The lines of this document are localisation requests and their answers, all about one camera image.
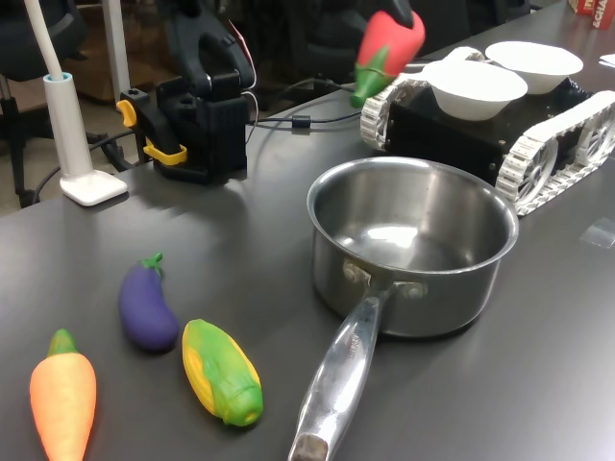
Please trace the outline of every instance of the eggplant stem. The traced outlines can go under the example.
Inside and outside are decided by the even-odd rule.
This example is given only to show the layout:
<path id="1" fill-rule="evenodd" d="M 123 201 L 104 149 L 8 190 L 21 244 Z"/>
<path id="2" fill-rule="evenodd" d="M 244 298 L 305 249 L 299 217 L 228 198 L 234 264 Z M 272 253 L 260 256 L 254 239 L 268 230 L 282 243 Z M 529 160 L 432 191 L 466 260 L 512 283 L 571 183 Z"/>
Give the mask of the eggplant stem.
<path id="1" fill-rule="evenodd" d="M 160 271 L 160 265 L 159 265 L 159 262 L 161 260 L 162 260 L 162 253 L 157 253 L 147 259 L 141 259 L 140 263 L 143 264 L 143 267 L 145 267 L 146 269 L 154 269 L 158 273 L 159 276 L 162 276 L 162 273 Z"/>

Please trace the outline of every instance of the white bowl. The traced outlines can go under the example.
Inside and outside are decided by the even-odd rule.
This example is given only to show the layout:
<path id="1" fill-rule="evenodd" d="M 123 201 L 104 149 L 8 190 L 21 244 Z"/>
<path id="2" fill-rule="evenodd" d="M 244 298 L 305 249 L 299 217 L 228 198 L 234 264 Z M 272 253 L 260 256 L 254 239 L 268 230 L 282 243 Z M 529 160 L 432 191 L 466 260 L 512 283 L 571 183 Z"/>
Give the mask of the white bowl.
<path id="1" fill-rule="evenodd" d="M 528 91 L 528 85 L 514 72 L 484 62 L 438 61 L 424 72 L 438 106 L 462 120 L 493 118 Z"/>
<path id="2" fill-rule="evenodd" d="M 528 83 L 529 94 L 553 91 L 583 68 L 583 61 L 571 52 L 529 41 L 496 43 L 487 48 L 485 56 L 519 74 Z"/>

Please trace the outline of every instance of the red box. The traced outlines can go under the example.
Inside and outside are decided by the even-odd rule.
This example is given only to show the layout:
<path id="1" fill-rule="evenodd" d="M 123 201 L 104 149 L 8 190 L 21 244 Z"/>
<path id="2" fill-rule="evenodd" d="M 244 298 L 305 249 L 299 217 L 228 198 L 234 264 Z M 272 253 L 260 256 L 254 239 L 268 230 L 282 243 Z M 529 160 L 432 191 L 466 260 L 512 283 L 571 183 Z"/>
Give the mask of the red box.
<path id="1" fill-rule="evenodd" d="M 596 0 L 568 0 L 576 14 L 594 14 Z"/>
<path id="2" fill-rule="evenodd" d="M 595 0 L 592 25 L 595 29 L 608 29 L 613 22 L 613 14 L 615 14 L 615 0 Z"/>

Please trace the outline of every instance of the white desk lamp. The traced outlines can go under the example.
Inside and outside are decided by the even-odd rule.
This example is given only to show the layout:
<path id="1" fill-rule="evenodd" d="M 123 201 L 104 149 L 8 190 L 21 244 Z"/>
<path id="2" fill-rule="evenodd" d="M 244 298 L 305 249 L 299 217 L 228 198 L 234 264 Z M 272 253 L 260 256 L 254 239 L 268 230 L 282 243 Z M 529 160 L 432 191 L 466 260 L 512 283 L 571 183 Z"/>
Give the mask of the white desk lamp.
<path id="1" fill-rule="evenodd" d="M 60 160 L 62 192 L 83 206 L 123 194 L 128 190 L 125 182 L 93 169 L 73 76 L 62 72 L 38 0 L 25 0 L 25 4 L 49 71 L 43 83 Z"/>

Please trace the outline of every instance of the toy carrot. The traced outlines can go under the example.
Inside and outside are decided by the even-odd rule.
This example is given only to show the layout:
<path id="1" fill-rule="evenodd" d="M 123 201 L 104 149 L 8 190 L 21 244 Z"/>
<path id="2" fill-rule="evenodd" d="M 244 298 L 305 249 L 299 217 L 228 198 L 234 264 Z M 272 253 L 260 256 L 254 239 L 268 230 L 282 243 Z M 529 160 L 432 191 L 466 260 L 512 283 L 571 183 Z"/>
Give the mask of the toy carrot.
<path id="1" fill-rule="evenodd" d="M 30 404 L 49 460 L 83 460 L 94 421 L 96 375 L 65 329 L 56 331 L 47 358 L 32 372 Z"/>

